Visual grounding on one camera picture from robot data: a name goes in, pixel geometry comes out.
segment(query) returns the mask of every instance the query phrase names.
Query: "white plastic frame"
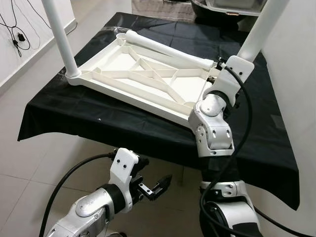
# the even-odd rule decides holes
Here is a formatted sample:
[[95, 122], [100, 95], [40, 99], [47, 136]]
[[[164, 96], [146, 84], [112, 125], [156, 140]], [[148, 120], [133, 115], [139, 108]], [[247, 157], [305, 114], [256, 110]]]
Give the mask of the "white plastic frame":
[[189, 127], [193, 105], [211, 86], [206, 82], [210, 70], [192, 66], [188, 59], [175, 60], [122, 42], [123, 36], [119, 34], [114, 42], [79, 67], [81, 75], [68, 78], [68, 82], [87, 86]]
[[[271, 32], [276, 20], [281, 16], [282, 12], [284, 11], [287, 3], [289, 0], [268, 0], [264, 9], [262, 10], [258, 20], [256, 21], [254, 27], [252, 28], [251, 32], [249, 33], [249, 36], [247, 37], [245, 43], [243, 44], [241, 50], [238, 53], [238, 56], [240, 58], [243, 58], [245, 60], [248, 60], [252, 62], [256, 55], [259, 53], [260, 49], [262, 48], [264, 42], [266, 41], [267, 37], [269, 36], [269, 33]], [[88, 62], [86, 62], [83, 66], [81, 66], [79, 69], [76, 66], [73, 54], [70, 49], [69, 42], [67, 40], [67, 36], [64, 32], [64, 29], [62, 27], [60, 18], [58, 16], [57, 8], [55, 6], [54, 0], [42, 0], [45, 12], [47, 14], [47, 18], [50, 22], [53, 34], [55, 36], [60, 54], [63, 58], [65, 67], [66, 67], [66, 77], [69, 80], [70, 84], [76, 85], [76, 84], [82, 84], [85, 86], [88, 86], [92, 89], [95, 89], [97, 91], [100, 91], [102, 93], [108, 94], [110, 96], [113, 96], [115, 98], [118, 98], [122, 101], [125, 101], [127, 103], [133, 104], [134, 106], [137, 106], [139, 108], [142, 108], [144, 110], [147, 110], [151, 113], [154, 113], [156, 115], [159, 115], [161, 117], [164, 117], [166, 119], [169, 119], [171, 121], [174, 121], [176, 123], [179, 123], [184, 126], [188, 126], [188, 114], [184, 111], [188, 111], [190, 107], [192, 108], [192, 103], [194, 101], [187, 101], [184, 104], [180, 104], [179, 107], [175, 107], [172, 105], [172, 103], [169, 103], [162, 97], [161, 99], [157, 99], [156, 96], [152, 96], [150, 99], [148, 97], [148, 94], [143, 93], [142, 90], [138, 90], [137, 88], [134, 89], [134, 91], [138, 91], [141, 94], [134, 93], [134, 91], [131, 90], [131, 88], [126, 89], [126, 86], [123, 86], [121, 83], [117, 82], [118, 80], [111, 80], [109, 77], [109, 73], [104, 72], [104, 68], [102, 67], [102, 63], [105, 62], [107, 55], [107, 49], [116, 47], [116, 46], [123, 46], [124, 39], [118, 39], [116, 42], [113, 42], [108, 47], [106, 47], [104, 50], [102, 50], [100, 53], [95, 55], [93, 58], [91, 58]], [[174, 50], [170, 47], [164, 46], [162, 44], [159, 44], [157, 42], [154, 42], [153, 40], [146, 39], [144, 37], [138, 36], [136, 33], [131, 33], [127, 35], [130, 39], [130, 42], [135, 44], [134, 48], [129, 52], [130, 55], [133, 55], [133, 50], [138, 51], [136, 52], [139, 55], [143, 55], [145, 57], [154, 58], [156, 61], [161, 62], [163, 64], [168, 64], [174, 68], [175, 70], [185, 70], [185, 69], [196, 69], [196, 70], [210, 70], [210, 74], [212, 74], [212, 67], [213, 67], [213, 61], [211, 60], [205, 60], [205, 59], [199, 59], [197, 57], [193, 57], [191, 55], [184, 54], [183, 52], [180, 52], [178, 50]], [[139, 65], [146, 65], [148, 63], [143, 61], [138, 61]], [[124, 72], [121, 74], [121, 76], [128, 75], [128, 78], [131, 79], [133, 75], [135, 75], [135, 72], [132, 72], [133, 68], [136, 67], [136, 64], [132, 66], [130, 69], [126, 69], [129, 72]], [[158, 74], [157, 70], [153, 70], [153, 74]], [[113, 72], [112, 75], [117, 76], [118, 72]], [[202, 75], [202, 78], [206, 80], [204, 77], [205, 73], [200, 73], [199, 75]], [[154, 88], [157, 89], [158, 82], [154, 85]], [[172, 88], [172, 85], [164, 85], [165, 88]], [[203, 92], [206, 88], [192, 88], [192, 90], [197, 90], [198, 93]], [[172, 98], [175, 99], [176, 102], [181, 102], [180, 97], [177, 99], [177, 95], [172, 92], [170, 89], [168, 91], [168, 94], [172, 94]]]

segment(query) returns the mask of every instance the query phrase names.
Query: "black cable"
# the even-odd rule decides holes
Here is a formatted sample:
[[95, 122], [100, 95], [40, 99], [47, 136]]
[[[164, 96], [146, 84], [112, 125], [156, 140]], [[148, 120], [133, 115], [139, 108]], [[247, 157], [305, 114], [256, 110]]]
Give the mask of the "black cable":
[[104, 158], [104, 157], [112, 157], [115, 156], [114, 152], [111, 153], [107, 153], [107, 154], [101, 154], [101, 155], [96, 155], [93, 157], [89, 157], [83, 161], [81, 161], [80, 163], [76, 164], [73, 168], [71, 168], [65, 175], [64, 177], [59, 181], [59, 183], [57, 184], [57, 186], [55, 187], [53, 193], [51, 194], [49, 201], [47, 203], [46, 209], [45, 209], [45, 213], [43, 216], [43, 220], [41, 223], [41, 227], [40, 227], [40, 232], [39, 232], [39, 237], [44, 237], [44, 232], [45, 232], [45, 228], [46, 228], [46, 224], [47, 224], [47, 220], [48, 220], [48, 216], [49, 216], [49, 212], [51, 209], [51, 206], [53, 205], [54, 199], [58, 193], [58, 191], [60, 190], [60, 188], [62, 187], [62, 185], [64, 184], [64, 182], [68, 179], [68, 177], [75, 172], [78, 168], [80, 168], [81, 166], [83, 166], [84, 164], [87, 164], [88, 162], [91, 162], [95, 159], [99, 159], [99, 158]]
[[226, 232], [235, 235], [235, 236], [239, 236], [239, 237], [254, 237], [252, 235], [248, 235], [239, 231], [235, 231], [233, 229], [230, 229], [224, 225], [222, 225], [221, 223], [217, 222], [214, 218], [212, 218], [206, 211], [205, 207], [204, 207], [204, 201], [205, 201], [205, 197], [207, 195], [207, 193], [215, 186], [216, 183], [219, 182], [221, 176], [223, 175], [223, 173], [226, 171], [227, 167], [230, 165], [231, 161], [236, 158], [238, 152], [241, 150], [241, 148], [243, 147], [244, 143], [246, 142], [248, 135], [250, 133], [251, 130], [251, 125], [252, 125], [252, 103], [249, 97], [249, 94], [247, 92], [247, 89], [245, 88], [242, 80], [240, 79], [240, 77], [229, 67], [225, 66], [224, 67], [225, 70], [227, 70], [238, 82], [238, 84], [240, 85], [241, 89], [243, 90], [246, 100], [247, 100], [247, 105], [248, 105], [248, 121], [247, 121], [247, 126], [246, 126], [246, 130], [245, 133], [240, 141], [240, 143], [238, 144], [238, 146], [236, 147], [235, 151], [233, 152], [233, 154], [231, 155], [231, 157], [229, 158], [228, 162], [225, 164], [225, 166], [223, 167], [223, 169], [218, 173], [218, 175], [214, 178], [214, 180], [212, 180], [212, 182], [208, 185], [208, 187], [204, 190], [203, 194], [201, 195], [200, 198], [200, 208], [201, 211], [203, 212], [203, 214], [210, 220], [210, 222], [212, 224], [214, 224], [215, 226], [220, 227], [221, 229], [225, 230]]
[[13, 42], [14, 46], [16, 47], [16, 50], [18, 51], [19, 56], [22, 57], [21, 51], [18, 48], [18, 41], [15, 40], [15, 37], [14, 37], [14, 35], [12, 34], [12, 32], [10, 30], [10, 26], [8, 26], [6, 24], [6, 22], [5, 22], [4, 18], [2, 17], [1, 13], [0, 13], [0, 17], [1, 17], [2, 21], [3, 21], [3, 23], [4, 23], [4, 24], [2, 24], [2, 23], [0, 23], [0, 24], [5, 26], [8, 29], [8, 31], [10, 33], [10, 36], [11, 36], [11, 39], [12, 39], [12, 42]]
[[294, 235], [294, 236], [298, 236], [298, 237], [314, 237], [314, 236], [309, 236], [309, 235], [306, 235], [306, 234], [302, 234], [302, 233], [299, 233], [299, 232], [296, 232], [294, 230], [291, 230], [289, 229], [288, 227], [285, 227], [284, 225], [278, 223], [277, 221], [271, 219], [269, 216], [267, 216], [266, 214], [264, 214], [263, 212], [261, 212], [257, 207], [254, 207], [256, 212], [262, 216], [263, 218], [265, 218], [267, 221], [271, 222], [272, 224], [274, 224], [275, 226], [279, 227], [280, 229]]
[[40, 47], [40, 36], [39, 34], [37, 33], [36, 29], [34, 28], [34, 26], [31, 24], [31, 22], [29, 21], [29, 19], [27, 18], [27, 16], [23, 13], [22, 9], [19, 7], [19, 5], [16, 3], [16, 1], [14, 0], [14, 4], [15, 6], [19, 9], [20, 13], [24, 16], [25, 20], [29, 23], [29, 25], [32, 27], [33, 31], [35, 32], [35, 34], [37, 35], [37, 37], [39, 38], [39, 44], [36, 48], [33, 48], [32, 45], [30, 44], [30, 47], [32, 49], [39, 49]]
[[51, 27], [47, 24], [47, 22], [44, 20], [44, 18], [35, 10], [35, 8], [33, 7], [33, 5], [30, 3], [29, 0], [26, 0], [28, 1], [28, 3], [30, 4], [31, 8], [34, 10], [34, 12], [43, 20], [43, 22], [45, 23], [45, 25], [47, 25], [48, 28], [51, 29]]
[[14, 27], [14, 28], [19, 29], [19, 30], [23, 33], [23, 35], [25, 36], [25, 39], [27, 40], [27, 42], [28, 42], [28, 44], [29, 44], [29, 46], [28, 46], [27, 48], [21, 48], [19, 45], [17, 45], [17, 47], [18, 47], [19, 49], [21, 49], [21, 50], [29, 50], [29, 49], [31, 48], [31, 43], [30, 43], [28, 37], [26, 36], [26, 34], [24, 33], [24, 31], [23, 31], [21, 28], [17, 27], [17, 26]]
[[14, 20], [15, 20], [15, 23], [14, 23], [14, 26], [13, 27], [16, 27], [16, 16], [15, 16], [15, 12], [14, 12], [14, 8], [13, 8], [13, 1], [11, 0], [11, 7], [12, 7], [12, 12], [13, 12], [13, 16], [14, 16]]
[[[0, 13], [0, 17], [1, 17], [2, 21], [3, 21], [3, 23], [0, 23], [0, 25], [3, 25], [3, 26], [5, 26], [8, 29], [8, 31], [10, 33], [10, 36], [11, 36], [11, 39], [12, 39], [12, 42], [13, 42], [14, 46], [16, 47], [19, 56], [22, 57], [22, 53], [21, 53], [20, 49], [21, 50], [29, 50], [31, 48], [31, 43], [30, 43], [28, 37], [26, 36], [26, 34], [24, 33], [24, 31], [17, 26], [16, 15], [15, 15], [15, 12], [14, 12], [14, 7], [13, 7], [13, 0], [11, 0], [11, 7], [12, 7], [13, 16], [14, 16], [14, 25], [13, 26], [8, 26], [6, 24], [4, 18], [2, 17], [1, 13]], [[22, 47], [19, 46], [18, 41], [16, 40], [16, 38], [14, 36], [14, 32], [13, 32], [14, 28], [19, 29], [23, 33], [23, 35], [25, 36], [25, 38], [26, 38], [26, 40], [27, 40], [27, 42], [29, 44], [29, 46], [27, 48], [22, 48]]]

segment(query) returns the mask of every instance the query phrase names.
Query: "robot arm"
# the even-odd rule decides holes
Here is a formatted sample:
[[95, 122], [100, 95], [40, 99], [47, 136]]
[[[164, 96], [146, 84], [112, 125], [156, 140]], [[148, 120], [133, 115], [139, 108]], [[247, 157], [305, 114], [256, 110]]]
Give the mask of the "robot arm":
[[109, 183], [77, 200], [47, 237], [95, 237], [107, 228], [115, 214], [129, 212], [143, 196], [149, 200], [158, 198], [168, 189], [172, 177], [163, 177], [149, 189], [138, 174], [148, 164], [148, 159], [120, 148], [110, 169]]
[[[224, 110], [234, 106], [239, 83], [225, 69], [227, 66], [245, 82], [254, 69], [252, 63], [269, 36], [275, 22], [289, 0], [268, 1], [256, 24], [249, 33], [237, 56], [231, 56], [215, 79], [213, 85], [204, 92], [203, 100], [198, 101], [190, 116], [189, 124], [196, 136], [197, 151], [200, 157], [205, 190], [214, 177], [223, 170], [234, 152], [232, 131], [224, 121]], [[205, 210], [221, 226], [261, 237], [260, 225], [247, 194], [245, 183], [240, 180], [236, 161], [233, 160], [221, 179], [205, 195]], [[200, 226], [205, 237], [215, 236], [214, 226], [204, 213], [200, 213]], [[219, 236], [233, 236], [220, 228], [215, 228]]]

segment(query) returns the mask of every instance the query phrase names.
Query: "white cylindrical rod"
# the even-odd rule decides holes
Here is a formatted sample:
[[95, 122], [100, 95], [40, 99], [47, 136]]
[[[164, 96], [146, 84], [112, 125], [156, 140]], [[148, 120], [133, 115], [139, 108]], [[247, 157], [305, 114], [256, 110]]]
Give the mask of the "white cylindrical rod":
[[152, 39], [140, 36], [139, 34], [131, 30], [126, 32], [126, 41], [130, 43], [138, 44], [140, 46], [153, 49], [159, 53], [163, 53], [168, 56], [174, 57], [175, 60], [176, 58], [185, 59], [189, 62], [192, 62], [192, 64], [199, 66], [207, 71], [209, 71], [213, 65], [212, 60], [202, 59], [202, 58], [198, 58], [198, 57], [186, 54], [174, 48], [168, 47], [162, 43], [158, 43]]
[[66, 67], [66, 76], [69, 78], [75, 78], [79, 76], [81, 72], [76, 65], [63, 24], [58, 15], [55, 0], [42, 0], [42, 3], [50, 23], [51, 30], [53, 31], [56, 39], [60, 55]]
[[274, 25], [277, 23], [278, 18], [282, 15], [288, 2], [289, 0], [268, 0], [247, 39], [243, 43], [237, 55], [238, 57], [253, 62], [263, 48], [264, 43]]

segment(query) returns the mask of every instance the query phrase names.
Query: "table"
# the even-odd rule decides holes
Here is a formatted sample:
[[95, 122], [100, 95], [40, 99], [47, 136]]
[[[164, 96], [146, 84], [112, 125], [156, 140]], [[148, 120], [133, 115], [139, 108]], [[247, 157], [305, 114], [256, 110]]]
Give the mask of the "table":
[[[76, 55], [78, 65], [115, 39], [120, 28], [111, 26], [130, 28], [185, 53], [213, 60], [236, 54], [247, 36], [204, 25], [117, 13]], [[254, 107], [254, 121], [237, 158], [240, 175], [245, 182], [271, 192], [296, 210], [300, 202], [298, 167], [262, 54], [254, 64], [255, 70], [245, 84]], [[62, 69], [27, 104], [19, 141], [62, 132], [199, 168], [195, 138], [189, 129], [89, 88], [71, 86], [64, 73]], [[227, 119], [235, 144], [241, 139], [247, 118], [244, 95], [237, 100], [240, 107]]]

